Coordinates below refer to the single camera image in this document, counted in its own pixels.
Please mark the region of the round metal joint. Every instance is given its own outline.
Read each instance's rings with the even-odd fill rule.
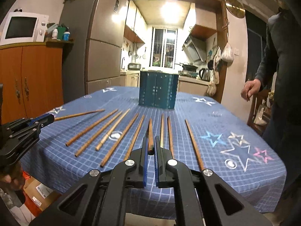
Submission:
[[[203,173],[204,173],[205,176],[211,176],[213,174],[213,172],[210,169],[205,169],[203,171]]]
[[[99,170],[93,169],[89,172],[90,176],[98,176]]]
[[[175,165],[177,165],[178,164],[178,162],[176,161],[176,160],[174,160],[174,159],[170,159],[170,160],[168,160],[168,165],[170,165],[170,166],[175,166]]]
[[[133,160],[127,160],[127,161],[125,161],[125,164],[126,164],[127,166],[131,167],[132,165],[135,164],[135,162],[134,162]]]

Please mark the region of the wooden chair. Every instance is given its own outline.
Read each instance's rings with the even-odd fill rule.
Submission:
[[[247,125],[251,127],[253,130],[255,130],[260,136],[263,135],[263,132],[265,131],[265,126],[260,126],[254,124],[254,120],[257,114],[257,111],[259,109],[259,106],[263,103],[263,101],[267,101],[269,89],[264,89],[261,92],[254,94],[252,97],[252,105],[251,110],[248,118]]]

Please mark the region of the dark sweater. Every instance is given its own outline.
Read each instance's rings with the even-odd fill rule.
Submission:
[[[289,10],[269,18],[266,47],[255,78],[261,89],[277,71],[274,101],[282,108],[301,105],[301,27]]]

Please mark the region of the hand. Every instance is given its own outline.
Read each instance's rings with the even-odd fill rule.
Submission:
[[[240,95],[246,101],[249,101],[254,93],[258,93],[261,87],[261,82],[258,79],[247,81],[241,91]]]
[[[11,174],[12,175],[3,175],[0,173],[0,188],[3,190],[6,188],[10,190],[21,190],[25,184],[25,178],[22,176],[23,170],[19,163],[15,165]]]

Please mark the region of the cardboard box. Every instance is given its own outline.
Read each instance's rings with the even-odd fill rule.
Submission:
[[[24,191],[29,198],[43,211],[61,195],[41,184],[34,177],[25,182]]]

